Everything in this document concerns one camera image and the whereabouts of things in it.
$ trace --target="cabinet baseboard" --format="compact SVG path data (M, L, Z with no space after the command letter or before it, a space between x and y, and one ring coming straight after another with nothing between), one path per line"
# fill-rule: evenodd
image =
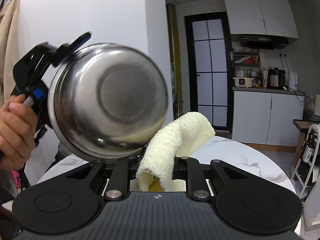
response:
M281 146L281 145L268 145L268 144L256 144L256 143L243 143L258 151L272 151L272 152L292 152L296 151L295 146Z

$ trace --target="beige curtain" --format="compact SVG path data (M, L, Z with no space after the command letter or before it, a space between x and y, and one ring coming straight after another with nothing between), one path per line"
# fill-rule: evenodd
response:
M8 0L0 12L0 106L15 86L12 69L19 60L19 10L20 0Z

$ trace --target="stainless steel pot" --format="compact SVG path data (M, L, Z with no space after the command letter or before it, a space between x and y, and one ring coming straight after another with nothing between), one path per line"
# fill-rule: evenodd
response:
M56 72L49 90L52 126L61 142L86 160L128 156L161 128L168 93L156 64L126 46L84 47Z

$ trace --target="bottle label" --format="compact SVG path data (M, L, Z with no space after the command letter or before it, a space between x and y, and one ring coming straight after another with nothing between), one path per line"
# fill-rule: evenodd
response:
M304 162L306 162L306 163L309 162L311 155L312 155L312 152L313 152L313 149L309 148L309 146L307 146L306 150L304 152L303 158L302 158Z

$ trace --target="black circular disc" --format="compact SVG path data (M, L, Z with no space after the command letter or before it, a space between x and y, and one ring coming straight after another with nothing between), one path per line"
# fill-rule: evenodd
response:
M81 181L44 182L17 196L12 212L22 228L38 234L66 233L86 224L98 211L97 195Z
M237 180L216 199L216 208L225 222L241 231L271 235L294 230L302 212L299 198L273 183Z

